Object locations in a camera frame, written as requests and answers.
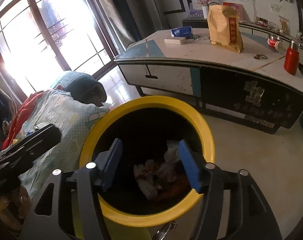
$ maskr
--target silver screw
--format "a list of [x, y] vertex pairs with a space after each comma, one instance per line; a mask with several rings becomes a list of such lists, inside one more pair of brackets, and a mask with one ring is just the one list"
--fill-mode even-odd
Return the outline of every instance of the silver screw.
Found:
[[95, 168], [96, 167], [96, 163], [94, 163], [94, 162], [91, 162], [91, 163], [87, 163], [86, 164], [86, 168], [87, 169], [93, 169], [93, 168]]
[[247, 170], [240, 170], [239, 173], [243, 176], [248, 176], [249, 172]]
[[213, 163], [206, 163], [205, 167], [206, 167], [207, 169], [213, 170], [213, 169], [215, 169], [216, 166], [215, 166], [215, 164], [213, 164]]
[[54, 176], [57, 176], [57, 175], [59, 175], [60, 173], [61, 173], [61, 170], [60, 170], [60, 169], [53, 170], [53, 172], [52, 172], [52, 174], [53, 174]]

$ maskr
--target trash can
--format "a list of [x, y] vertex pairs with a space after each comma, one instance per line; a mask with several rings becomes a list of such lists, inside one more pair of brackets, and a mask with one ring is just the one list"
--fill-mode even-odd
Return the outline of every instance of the trash can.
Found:
[[99, 195], [105, 217], [130, 227], [151, 227], [176, 219], [201, 198], [189, 188], [169, 199], [147, 200], [133, 174], [135, 164], [162, 158], [167, 140], [186, 139], [191, 149], [202, 154], [207, 162], [215, 161], [210, 129], [192, 106], [175, 98], [147, 96], [115, 108], [91, 130], [79, 167], [108, 150], [115, 138], [122, 140], [123, 154], [111, 188]]

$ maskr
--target brown paper bag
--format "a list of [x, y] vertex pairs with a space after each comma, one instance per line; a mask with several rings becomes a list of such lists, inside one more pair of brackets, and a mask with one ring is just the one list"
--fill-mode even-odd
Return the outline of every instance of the brown paper bag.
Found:
[[213, 45], [237, 53], [243, 51], [243, 40], [235, 9], [225, 5], [211, 5], [208, 13], [208, 28]]

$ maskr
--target flower vase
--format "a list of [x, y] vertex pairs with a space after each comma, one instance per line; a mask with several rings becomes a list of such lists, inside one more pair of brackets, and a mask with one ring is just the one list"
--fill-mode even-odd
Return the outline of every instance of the flower vase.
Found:
[[210, 10], [209, 6], [203, 6], [203, 14], [204, 14], [204, 18], [207, 19], [208, 17], [208, 11]]

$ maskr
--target red thermos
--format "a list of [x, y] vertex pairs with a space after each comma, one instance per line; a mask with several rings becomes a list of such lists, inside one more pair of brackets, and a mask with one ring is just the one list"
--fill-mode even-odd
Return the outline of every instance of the red thermos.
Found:
[[290, 46], [287, 49], [284, 68], [289, 74], [295, 76], [299, 63], [299, 47], [300, 44], [295, 41], [290, 41]]

